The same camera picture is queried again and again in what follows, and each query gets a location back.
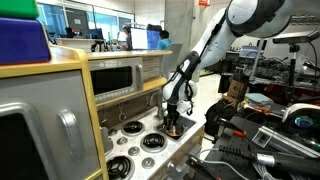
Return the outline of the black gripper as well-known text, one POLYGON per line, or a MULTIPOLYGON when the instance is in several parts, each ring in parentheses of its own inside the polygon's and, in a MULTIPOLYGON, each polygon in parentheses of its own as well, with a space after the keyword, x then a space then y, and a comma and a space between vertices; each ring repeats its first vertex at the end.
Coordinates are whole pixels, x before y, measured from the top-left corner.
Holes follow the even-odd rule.
MULTIPOLYGON (((164 117, 164 123, 165 123, 165 130, 166 132, 171 131, 171 124, 175 124, 177 119, 179 118, 180 113, 177 111, 176 105, 167 105, 167 115, 164 117)), ((177 125, 172 126, 172 131, 174 133, 177 132, 177 125)))

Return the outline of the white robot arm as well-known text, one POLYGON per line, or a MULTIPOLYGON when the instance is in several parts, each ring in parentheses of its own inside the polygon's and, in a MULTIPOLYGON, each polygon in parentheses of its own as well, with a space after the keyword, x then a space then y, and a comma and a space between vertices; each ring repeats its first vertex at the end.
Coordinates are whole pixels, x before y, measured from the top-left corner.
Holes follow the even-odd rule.
POLYGON ((163 87, 163 98, 167 102, 165 128, 177 131, 180 116, 177 106, 181 101, 187 100, 193 105, 197 88, 191 85, 191 78, 196 69, 216 64, 243 35, 277 36, 287 28, 291 18, 299 14, 318 17, 320 0, 231 0, 226 8, 219 10, 163 87))

